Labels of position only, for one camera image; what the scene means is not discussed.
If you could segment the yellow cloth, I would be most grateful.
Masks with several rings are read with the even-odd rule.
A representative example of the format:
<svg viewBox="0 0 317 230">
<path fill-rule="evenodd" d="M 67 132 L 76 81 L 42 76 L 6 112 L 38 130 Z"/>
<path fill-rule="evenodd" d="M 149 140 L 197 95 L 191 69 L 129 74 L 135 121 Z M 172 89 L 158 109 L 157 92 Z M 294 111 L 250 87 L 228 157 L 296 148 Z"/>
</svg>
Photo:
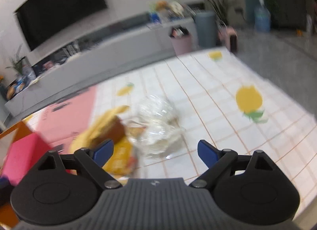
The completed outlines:
<svg viewBox="0 0 317 230">
<path fill-rule="evenodd" d="M 125 136 L 125 127 L 118 115 L 129 108 L 127 105 L 121 105 L 99 116 L 89 128 L 71 142 L 70 154 L 80 148 L 93 149 L 107 139 L 111 139 L 115 144 L 118 143 Z"/>
</svg>

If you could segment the yellow snack packet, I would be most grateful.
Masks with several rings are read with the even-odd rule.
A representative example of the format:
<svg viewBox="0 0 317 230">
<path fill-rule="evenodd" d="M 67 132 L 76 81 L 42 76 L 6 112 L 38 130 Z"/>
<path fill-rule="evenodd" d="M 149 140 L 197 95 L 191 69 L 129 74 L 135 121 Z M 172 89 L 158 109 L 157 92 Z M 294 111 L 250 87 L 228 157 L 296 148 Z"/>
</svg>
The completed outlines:
<svg viewBox="0 0 317 230">
<path fill-rule="evenodd" d="M 103 170 L 116 176 L 127 176 L 131 174 L 137 165 L 137 155 L 134 146 L 126 137 L 123 137 L 114 145 L 113 155 L 103 166 Z"/>
</svg>

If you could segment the brown bear shaped sponge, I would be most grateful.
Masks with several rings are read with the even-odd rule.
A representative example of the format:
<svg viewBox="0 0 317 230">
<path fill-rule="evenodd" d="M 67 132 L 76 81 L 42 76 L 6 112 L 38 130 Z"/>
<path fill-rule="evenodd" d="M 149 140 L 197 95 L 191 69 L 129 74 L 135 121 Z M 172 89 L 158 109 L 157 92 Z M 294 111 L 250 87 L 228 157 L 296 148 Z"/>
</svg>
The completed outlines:
<svg viewBox="0 0 317 230">
<path fill-rule="evenodd" d="M 107 139 L 111 139 L 114 144 L 118 143 L 125 136 L 125 127 L 118 116 L 115 116 L 107 124 L 102 124 L 99 129 L 95 129 L 89 137 L 89 147 L 97 147 Z"/>
</svg>

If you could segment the clear plastic item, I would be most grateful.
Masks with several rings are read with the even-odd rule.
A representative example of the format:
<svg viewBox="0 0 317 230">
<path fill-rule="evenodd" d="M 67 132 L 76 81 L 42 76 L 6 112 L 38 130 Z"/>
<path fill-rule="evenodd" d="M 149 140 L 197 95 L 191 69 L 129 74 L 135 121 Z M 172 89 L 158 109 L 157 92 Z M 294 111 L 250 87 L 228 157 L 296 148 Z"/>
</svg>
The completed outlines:
<svg viewBox="0 0 317 230">
<path fill-rule="evenodd" d="M 135 115 L 124 121 L 125 133 L 141 155 L 170 158 L 184 146 L 183 129 L 177 121 L 173 102 L 148 95 L 136 105 Z"/>
</svg>

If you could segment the pink printed mat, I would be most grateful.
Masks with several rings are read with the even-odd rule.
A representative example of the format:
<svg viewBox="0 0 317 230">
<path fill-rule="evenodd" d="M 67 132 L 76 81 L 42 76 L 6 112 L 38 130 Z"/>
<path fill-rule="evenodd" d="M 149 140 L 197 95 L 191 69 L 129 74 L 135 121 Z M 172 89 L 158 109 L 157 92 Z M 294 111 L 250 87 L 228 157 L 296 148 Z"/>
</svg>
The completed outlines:
<svg viewBox="0 0 317 230">
<path fill-rule="evenodd" d="M 88 127 L 96 93 L 97 87 L 88 87 L 45 107 L 35 131 L 59 153 L 69 153 L 71 142 Z"/>
</svg>

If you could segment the checked lemon tablecloth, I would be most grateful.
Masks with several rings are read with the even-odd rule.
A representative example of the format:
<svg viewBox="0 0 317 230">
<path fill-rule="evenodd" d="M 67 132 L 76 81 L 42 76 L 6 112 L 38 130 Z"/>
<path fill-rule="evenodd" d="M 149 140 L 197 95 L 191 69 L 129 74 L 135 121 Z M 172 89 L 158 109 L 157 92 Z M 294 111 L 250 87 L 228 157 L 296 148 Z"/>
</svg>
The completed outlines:
<svg viewBox="0 0 317 230">
<path fill-rule="evenodd" d="M 316 197 L 316 120 L 292 98 L 225 49 L 201 51 L 154 63 L 94 86 L 87 125 L 117 106 L 135 119 L 148 95 L 165 97 L 177 111 L 182 139 L 165 155 L 141 156 L 134 178 L 176 178 L 186 183 L 206 170 L 197 144 L 250 155 L 263 150 L 300 194 L 298 213 Z"/>
</svg>

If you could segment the red Wonderlab box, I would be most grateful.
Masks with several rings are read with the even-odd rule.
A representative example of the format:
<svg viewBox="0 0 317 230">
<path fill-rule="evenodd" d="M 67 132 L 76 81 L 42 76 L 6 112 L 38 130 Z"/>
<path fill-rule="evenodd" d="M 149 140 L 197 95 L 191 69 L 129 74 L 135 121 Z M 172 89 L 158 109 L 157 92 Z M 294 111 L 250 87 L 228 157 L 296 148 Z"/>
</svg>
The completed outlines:
<svg viewBox="0 0 317 230">
<path fill-rule="evenodd" d="M 28 171 L 51 146 L 37 133 L 31 133 L 11 144 L 2 169 L 2 177 L 17 186 Z"/>
</svg>

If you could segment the orange cardboard storage box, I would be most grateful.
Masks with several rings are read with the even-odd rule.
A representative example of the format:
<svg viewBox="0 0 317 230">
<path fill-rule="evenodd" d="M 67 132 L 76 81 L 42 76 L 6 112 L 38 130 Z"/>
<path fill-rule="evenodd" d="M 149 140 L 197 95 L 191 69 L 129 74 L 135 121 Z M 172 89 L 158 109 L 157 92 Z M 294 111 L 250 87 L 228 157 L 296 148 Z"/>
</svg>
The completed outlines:
<svg viewBox="0 0 317 230">
<path fill-rule="evenodd" d="M 18 223 L 10 204 L 11 192 L 21 179 L 20 169 L 14 167 L 14 143 L 31 133 L 22 121 L 1 133 L 1 229 L 11 229 Z"/>
</svg>

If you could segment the green potted plant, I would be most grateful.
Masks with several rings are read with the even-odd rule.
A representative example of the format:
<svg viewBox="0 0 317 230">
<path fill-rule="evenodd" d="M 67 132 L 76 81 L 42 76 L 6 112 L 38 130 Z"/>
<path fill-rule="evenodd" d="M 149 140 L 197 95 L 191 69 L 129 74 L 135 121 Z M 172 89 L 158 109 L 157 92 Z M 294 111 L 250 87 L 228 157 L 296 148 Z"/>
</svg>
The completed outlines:
<svg viewBox="0 0 317 230">
<path fill-rule="evenodd" d="M 9 57 L 10 66 L 6 69 L 13 69 L 16 73 L 16 83 L 24 84 L 26 87 L 36 79 L 36 74 L 27 58 L 27 56 L 21 56 L 22 44 L 19 45 L 16 54 L 13 57 Z"/>
</svg>

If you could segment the pink small heater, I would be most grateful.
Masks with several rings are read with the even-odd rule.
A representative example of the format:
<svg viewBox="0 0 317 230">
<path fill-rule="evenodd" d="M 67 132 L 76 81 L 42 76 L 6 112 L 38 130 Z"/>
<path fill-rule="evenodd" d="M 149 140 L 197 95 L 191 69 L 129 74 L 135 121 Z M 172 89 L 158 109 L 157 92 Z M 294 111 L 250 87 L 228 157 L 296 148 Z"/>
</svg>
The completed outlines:
<svg viewBox="0 0 317 230">
<path fill-rule="evenodd" d="M 238 51 L 238 35 L 233 27 L 219 27 L 219 40 L 231 53 Z"/>
</svg>

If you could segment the pink waste bin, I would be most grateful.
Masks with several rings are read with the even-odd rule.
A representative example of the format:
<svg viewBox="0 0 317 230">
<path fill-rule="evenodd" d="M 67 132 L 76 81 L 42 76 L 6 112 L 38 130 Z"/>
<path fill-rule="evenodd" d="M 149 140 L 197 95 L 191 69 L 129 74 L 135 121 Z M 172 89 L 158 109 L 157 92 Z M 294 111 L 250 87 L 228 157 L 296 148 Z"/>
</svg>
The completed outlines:
<svg viewBox="0 0 317 230">
<path fill-rule="evenodd" d="M 192 52 L 191 34 L 187 28 L 180 25 L 172 27 L 169 37 L 177 56 Z"/>
</svg>

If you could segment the grey cylindrical bin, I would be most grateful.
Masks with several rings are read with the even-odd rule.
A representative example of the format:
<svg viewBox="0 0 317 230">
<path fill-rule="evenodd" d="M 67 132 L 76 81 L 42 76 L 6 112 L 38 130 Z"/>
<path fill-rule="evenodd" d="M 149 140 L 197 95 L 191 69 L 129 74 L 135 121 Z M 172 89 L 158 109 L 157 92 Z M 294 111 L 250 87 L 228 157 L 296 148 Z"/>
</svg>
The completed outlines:
<svg viewBox="0 0 317 230">
<path fill-rule="evenodd" d="M 201 11 L 195 14 L 198 45 L 201 48 L 213 48 L 217 43 L 217 31 L 215 12 Z"/>
</svg>

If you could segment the tall leafy floor plant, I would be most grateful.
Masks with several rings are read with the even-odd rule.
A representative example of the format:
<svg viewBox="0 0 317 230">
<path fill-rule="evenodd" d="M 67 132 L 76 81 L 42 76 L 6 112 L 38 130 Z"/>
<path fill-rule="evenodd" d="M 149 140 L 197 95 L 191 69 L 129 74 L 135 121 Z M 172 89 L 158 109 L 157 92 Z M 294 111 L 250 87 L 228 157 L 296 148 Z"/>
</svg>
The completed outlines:
<svg viewBox="0 0 317 230">
<path fill-rule="evenodd" d="M 206 0 L 213 8 L 218 19 L 225 25 L 229 24 L 228 14 L 230 8 L 236 7 L 238 0 Z"/>
</svg>

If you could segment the blue water bottle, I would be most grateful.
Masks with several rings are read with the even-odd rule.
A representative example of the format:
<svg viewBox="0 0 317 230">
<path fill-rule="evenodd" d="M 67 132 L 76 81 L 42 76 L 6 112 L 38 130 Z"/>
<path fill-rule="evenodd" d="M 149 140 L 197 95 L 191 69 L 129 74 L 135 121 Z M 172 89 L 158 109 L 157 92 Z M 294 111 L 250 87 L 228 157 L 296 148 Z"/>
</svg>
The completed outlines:
<svg viewBox="0 0 317 230">
<path fill-rule="evenodd" d="M 269 32 L 271 29 L 271 14 L 265 6 L 264 0 L 258 0 L 259 5 L 255 8 L 255 29 L 258 32 Z"/>
</svg>

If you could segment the small teddy bear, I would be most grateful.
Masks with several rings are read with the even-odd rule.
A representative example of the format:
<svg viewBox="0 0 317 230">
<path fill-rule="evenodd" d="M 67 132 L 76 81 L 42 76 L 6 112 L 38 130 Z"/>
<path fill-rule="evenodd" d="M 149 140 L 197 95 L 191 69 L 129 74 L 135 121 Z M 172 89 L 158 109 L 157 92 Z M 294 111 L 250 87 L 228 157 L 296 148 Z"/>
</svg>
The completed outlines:
<svg viewBox="0 0 317 230">
<path fill-rule="evenodd" d="M 169 3 L 165 0 L 158 0 L 155 2 L 154 10 L 160 12 L 161 10 L 167 10 L 169 8 Z"/>
</svg>

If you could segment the black wall television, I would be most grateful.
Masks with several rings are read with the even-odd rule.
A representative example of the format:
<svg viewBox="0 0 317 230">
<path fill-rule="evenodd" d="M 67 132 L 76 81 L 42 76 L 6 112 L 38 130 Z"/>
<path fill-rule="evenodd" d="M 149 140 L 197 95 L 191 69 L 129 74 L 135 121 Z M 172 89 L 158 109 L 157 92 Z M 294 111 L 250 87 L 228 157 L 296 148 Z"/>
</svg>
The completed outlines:
<svg viewBox="0 0 317 230">
<path fill-rule="evenodd" d="M 105 0 L 27 0 L 15 14 L 32 51 L 64 28 L 106 8 Z"/>
</svg>

